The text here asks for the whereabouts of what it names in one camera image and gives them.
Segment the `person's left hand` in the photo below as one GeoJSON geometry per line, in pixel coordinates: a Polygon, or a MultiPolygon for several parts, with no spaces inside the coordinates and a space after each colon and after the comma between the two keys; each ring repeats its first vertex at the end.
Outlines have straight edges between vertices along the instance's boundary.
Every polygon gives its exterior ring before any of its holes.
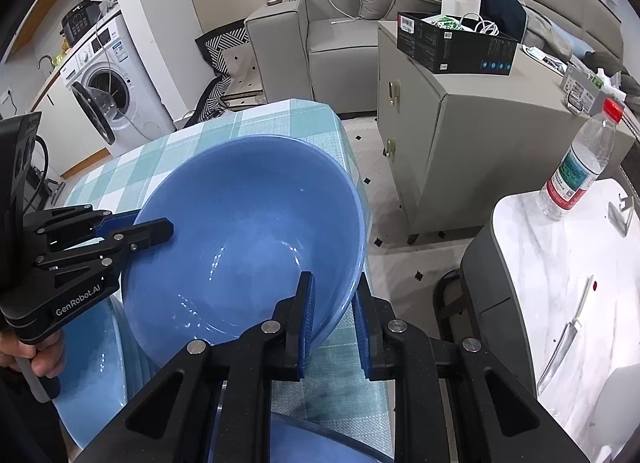
{"type": "Polygon", "coordinates": [[[4,330],[0,336],[0,365],[21,371],[18,359],[30,361],[32,371],[37,376],[48,379],[59,376],[66,365],[66,347],[64,333],[57,331],[38,345],[22,343],[11,330],[4,330]]]}

